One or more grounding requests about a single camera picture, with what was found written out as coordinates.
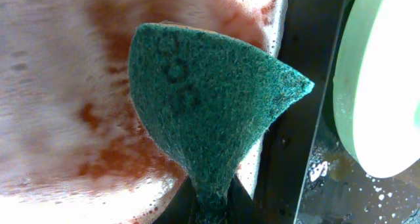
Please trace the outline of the green scouring sponge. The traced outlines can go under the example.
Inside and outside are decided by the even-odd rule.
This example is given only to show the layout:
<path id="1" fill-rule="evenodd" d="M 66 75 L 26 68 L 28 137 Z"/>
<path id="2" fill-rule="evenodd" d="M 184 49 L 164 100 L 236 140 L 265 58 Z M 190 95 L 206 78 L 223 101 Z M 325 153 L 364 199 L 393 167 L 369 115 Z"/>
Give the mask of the green scouring sponge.
<path id="1" fill-rule="evenodd" d="M 141 24 L 128 65 L 141 122 L 195 189 L 191 223 L 228 222 L 228 190 L 239 163 L 314 88 L 249 43 L 173 24 Z"/>

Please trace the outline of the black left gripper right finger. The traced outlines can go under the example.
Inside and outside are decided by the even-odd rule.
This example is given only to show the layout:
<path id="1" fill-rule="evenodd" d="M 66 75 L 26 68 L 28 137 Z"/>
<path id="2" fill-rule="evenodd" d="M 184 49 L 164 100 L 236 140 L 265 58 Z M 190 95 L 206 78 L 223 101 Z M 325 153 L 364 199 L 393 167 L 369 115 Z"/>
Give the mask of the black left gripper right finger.
<path id="1" fill-rule="evenodd" d="M 256 207 L 237 175 L 228 190 L 227 224 L 259 224 Z"/>

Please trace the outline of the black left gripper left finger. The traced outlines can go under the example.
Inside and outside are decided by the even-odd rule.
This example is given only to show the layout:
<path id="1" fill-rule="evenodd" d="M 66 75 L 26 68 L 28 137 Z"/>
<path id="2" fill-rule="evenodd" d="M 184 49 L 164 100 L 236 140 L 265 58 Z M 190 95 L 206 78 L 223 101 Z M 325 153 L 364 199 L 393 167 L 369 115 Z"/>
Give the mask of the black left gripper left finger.
<path id="1" fill-rule="evenodd" d="M 194 224 L 197 210 L 196 191 L 187 176 L 169 205 L 153 224 Z"/>

